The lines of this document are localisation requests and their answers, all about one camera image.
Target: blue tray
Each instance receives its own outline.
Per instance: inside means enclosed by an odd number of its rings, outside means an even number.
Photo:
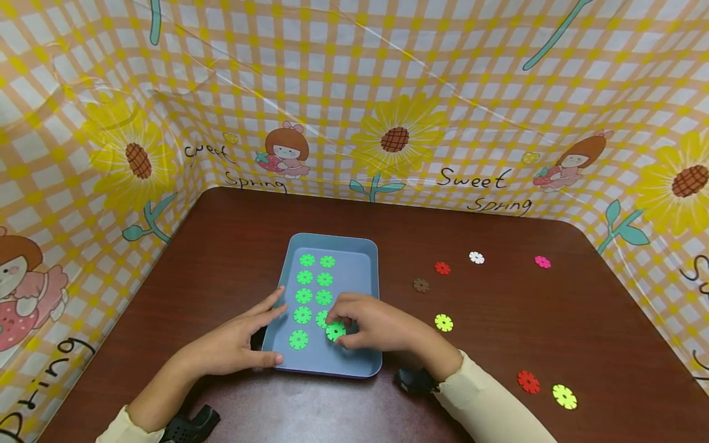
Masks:
[[[315,263],[311,266],[302,265],[300,257],[305,254],[312,255]],[[323,267],[320,258],[325,256],[333,257],[335,266]],[[303,270],[313,275],[309,284],[299,284],[296,280],[298,273]],[[323,272],[333,277],[333,282],[327,287],[318,284],[317,277]],[[374,242],[364,238],[295,234],[288,243],[279,285],[286,285],[286,293],[277,306],[287,302],[288,310],[271,322],[263,343],[264,351],[283,354],[284,363],[278,369],[350,378],[367,378],[379,372],[381,352],[374,349],[344,349],[330,341],[325,330],[316,322],[317,314],[332,308],[341,292],[365,293],[379,298],[379,263]],[[296,300],[296,292],[302,288],[310,289],[313,294],[312,299],[306,303]],[[332,301],[325,305],[321,305],[317,297],[317,292],[323,289],[332,294]],[[305,324],[298,324],[294,318],[294,311],[301,306],[307,307],[312,313],[311,319]],[[291,333],[296,330],[302,330],[308,335],[308,344],[303,349],[296,350],[290,345]],[[356,331],[357,326],[353,325],[347,333]]]

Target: cream sleeve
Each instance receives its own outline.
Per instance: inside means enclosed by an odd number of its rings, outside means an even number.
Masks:
[[[118,417],[96,439],[96,443],[158,443],[164,433],[164,429],[150,434],[140,429],[130,420],[128,412],[123,406]]]
[[[462,366],[434,395],[477,443],[556,443],[510,391],[461,354]]]

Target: wooden table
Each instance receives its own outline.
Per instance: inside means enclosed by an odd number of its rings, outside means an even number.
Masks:
[[[93,442],[168,357],[277,285],[298,232],[372,239],[381,298],[433,324],[521,399],[559,442],[701,442],[709,399],[586,237],[561,222],[212,189],[191,210],[41,442]],[[485,255],[483,265],[468,259]],[[539,268],[536,255],[552,261]],[[436,274],[445,261],[452,272]],[[422,277],[431,291],[411,282]],[[278,371],[206,378],[186,408],[221,414],[210,442],[468,442],[432,398],[378,376],[350,381]],[[534,373],[542,391],[517,385]],[[552,385],[579,399],[559,406]]]

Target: black clip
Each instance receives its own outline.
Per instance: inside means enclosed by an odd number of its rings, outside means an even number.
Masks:
[[[394,380],[403,390],[415,396],[438,392],[438,382],[425,369],[420,371],[399,369]]]
[[[201,443],[209,437],[219,420],[219,414],[209,405],[202,406],[191,420],[175,415],[167,424],[160,443]]]

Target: yellow checkered backdrop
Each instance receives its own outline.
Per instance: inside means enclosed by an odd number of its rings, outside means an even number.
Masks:
[[[707,29],[707,0],[0,1],[0,430],[41,432],[213,186],[564,220],[709,375]]]

